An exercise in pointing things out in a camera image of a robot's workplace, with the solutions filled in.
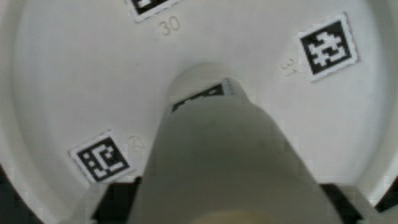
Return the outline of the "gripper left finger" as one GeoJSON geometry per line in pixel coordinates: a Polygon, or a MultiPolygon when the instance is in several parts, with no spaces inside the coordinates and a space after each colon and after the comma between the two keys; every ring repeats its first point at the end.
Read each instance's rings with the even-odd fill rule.
{"type": "Polygon", "coordinates": [[[126,224],[140,183],[137,177],[129,183],[110,184],[90,216],[96,224],[126,224]]]}

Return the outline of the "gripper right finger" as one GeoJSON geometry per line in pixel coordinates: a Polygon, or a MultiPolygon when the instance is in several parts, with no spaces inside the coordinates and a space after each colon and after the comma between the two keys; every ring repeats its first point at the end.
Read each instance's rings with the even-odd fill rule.
{"type": "Polygon", "coordinates": [[[357,187],[334,183],[323,183],[320,187],[330,200],[341,223],[376,224],[380,215],[357,187]]]}

